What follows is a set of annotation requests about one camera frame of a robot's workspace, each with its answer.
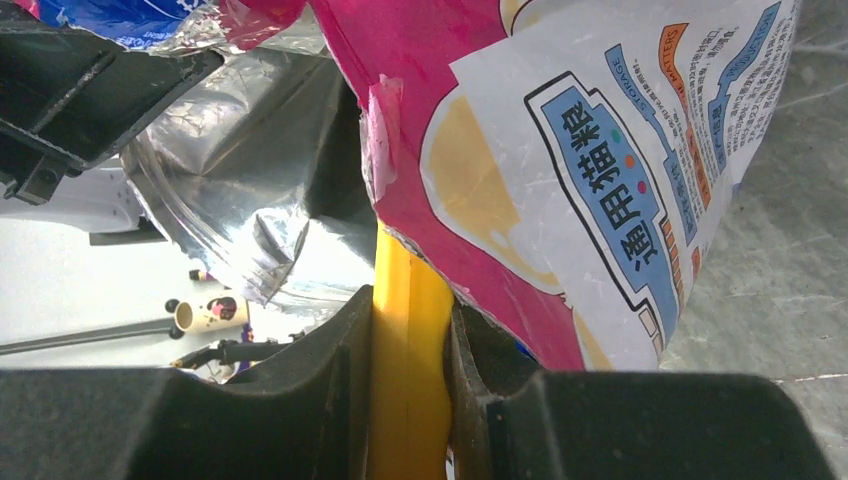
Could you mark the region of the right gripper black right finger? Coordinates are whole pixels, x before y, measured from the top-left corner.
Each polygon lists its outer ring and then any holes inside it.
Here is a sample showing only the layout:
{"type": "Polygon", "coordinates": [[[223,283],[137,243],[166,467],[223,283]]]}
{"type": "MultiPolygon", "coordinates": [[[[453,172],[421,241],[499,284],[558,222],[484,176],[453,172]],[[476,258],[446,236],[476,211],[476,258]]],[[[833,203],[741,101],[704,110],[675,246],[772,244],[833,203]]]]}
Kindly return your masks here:
{"type": "Polygon", "coordinates": [[[455,306],[447,341],[459,479],[830,479],[796,404],[761,377],[541,367],[455,306]]]}

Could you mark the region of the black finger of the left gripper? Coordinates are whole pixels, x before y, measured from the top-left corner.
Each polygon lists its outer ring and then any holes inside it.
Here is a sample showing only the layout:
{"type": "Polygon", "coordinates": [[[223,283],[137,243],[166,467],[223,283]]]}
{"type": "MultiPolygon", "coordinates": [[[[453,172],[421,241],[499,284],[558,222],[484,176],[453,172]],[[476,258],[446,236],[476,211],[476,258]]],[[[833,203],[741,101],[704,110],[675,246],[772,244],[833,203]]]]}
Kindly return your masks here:
{"type": "Polygon", "coordinates": [[[214,52],[131,52],[1,6],[1,197],[48,202],[60,182],[115,156],[221,67],[214,52]]]}

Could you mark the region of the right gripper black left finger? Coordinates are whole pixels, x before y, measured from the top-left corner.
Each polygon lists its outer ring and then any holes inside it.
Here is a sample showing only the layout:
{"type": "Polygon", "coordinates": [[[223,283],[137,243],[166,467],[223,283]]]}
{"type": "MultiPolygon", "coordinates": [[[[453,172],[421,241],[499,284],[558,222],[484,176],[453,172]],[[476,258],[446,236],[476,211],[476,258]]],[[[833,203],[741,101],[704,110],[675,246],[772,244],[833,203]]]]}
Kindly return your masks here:
{"type": "Polygon", "coordinates": [[[5,370],[5,479],[361,479],[372,289],[226,384],[171,368],[5,370]]]}

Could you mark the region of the yellow plastic scoop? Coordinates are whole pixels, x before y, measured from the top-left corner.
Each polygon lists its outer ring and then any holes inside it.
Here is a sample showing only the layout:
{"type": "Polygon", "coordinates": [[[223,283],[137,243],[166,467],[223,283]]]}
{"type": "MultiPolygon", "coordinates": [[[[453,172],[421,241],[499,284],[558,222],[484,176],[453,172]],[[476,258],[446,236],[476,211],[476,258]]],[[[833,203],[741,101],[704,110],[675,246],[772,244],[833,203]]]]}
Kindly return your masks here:
{"type": "Polygon", "coordinates": [[[375,273],[366,475],[443,479],[452,422],[444,345],[454,295],[383,225],[375,273]]]}

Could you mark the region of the colourful pet food bag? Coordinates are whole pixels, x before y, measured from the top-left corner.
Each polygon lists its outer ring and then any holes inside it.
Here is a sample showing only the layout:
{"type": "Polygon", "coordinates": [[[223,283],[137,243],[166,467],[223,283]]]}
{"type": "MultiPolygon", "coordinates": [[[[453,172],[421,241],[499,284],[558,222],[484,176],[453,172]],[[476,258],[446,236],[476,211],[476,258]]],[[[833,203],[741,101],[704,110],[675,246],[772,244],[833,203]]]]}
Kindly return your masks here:
{"type": "Polygon", "coordinates": [[[654,368],[771,121],[798,1],[26,1],[222,68],[121,152],[164,235],[256,303],[372,271],[378,222],[551,369],[654,368]]]}

